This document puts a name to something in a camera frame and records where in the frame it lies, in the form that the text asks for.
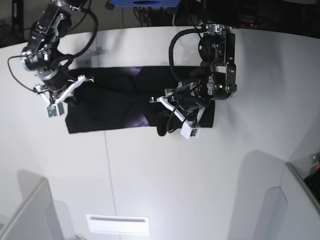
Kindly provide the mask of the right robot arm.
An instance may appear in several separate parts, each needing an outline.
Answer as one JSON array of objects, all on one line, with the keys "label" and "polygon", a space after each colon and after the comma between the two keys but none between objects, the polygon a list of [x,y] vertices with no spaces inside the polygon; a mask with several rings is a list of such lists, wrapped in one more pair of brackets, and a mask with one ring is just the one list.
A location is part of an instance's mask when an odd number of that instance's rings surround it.
[{"label": "right robot arm", "polygon": [[[64,97],[67,104],[76,104],[77,98],[71,89],[77,77],[70,75],[69,66],[92,45],[98,33],[98,18],[91,8],[85,8],[84,0],[52,0],[32,28],[27,46],[23,48],[21,61],[27,71],[33,72],[43,85],[34,91],[49,92],[49,103],[54,104]],[[60,39],[72,29],[72,12],[81,12],[93,20],[93,32],[85,47],[75,54],[58,50]]]}]

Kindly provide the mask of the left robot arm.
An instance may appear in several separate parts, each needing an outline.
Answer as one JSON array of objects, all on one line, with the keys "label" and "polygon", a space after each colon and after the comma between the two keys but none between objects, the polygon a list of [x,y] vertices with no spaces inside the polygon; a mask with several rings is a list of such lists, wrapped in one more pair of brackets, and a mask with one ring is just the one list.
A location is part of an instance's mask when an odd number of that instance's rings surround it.
[{"label": "left robot arm", "polygon": [[[192,26],[178,32],[168,48],[169,71],[175,81],[163,96],[153,100],[154,116],[148,122],[170,133],[183,125],[211,128],[216,102],[229,99],[238,90],[235,63],[235,29],[248,27],[257,3],[254,0],[184,0],[183,11]],[[174,64],[178,40],[197,34],[200,65],[182,76]]]}]

